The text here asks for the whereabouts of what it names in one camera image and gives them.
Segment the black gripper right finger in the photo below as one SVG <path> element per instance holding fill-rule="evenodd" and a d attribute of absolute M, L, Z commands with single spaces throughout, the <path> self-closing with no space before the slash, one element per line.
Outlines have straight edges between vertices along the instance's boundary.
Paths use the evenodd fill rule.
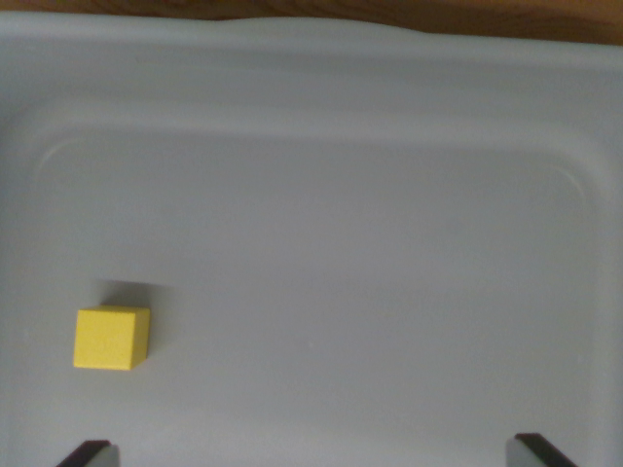
<path fill-rule="evenodd" d="M 577 467 L 539 433 L 519 433 L 505 445 L 507 467 Z"/>

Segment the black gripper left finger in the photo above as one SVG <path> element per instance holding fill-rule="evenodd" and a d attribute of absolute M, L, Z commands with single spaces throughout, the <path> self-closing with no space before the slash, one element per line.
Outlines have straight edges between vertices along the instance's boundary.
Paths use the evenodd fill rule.
<path fill-rule="evenodd" d="M 87 440 L 61 460 L 57 467 L 119 467 L 119 448 L 107 440 Z"/>

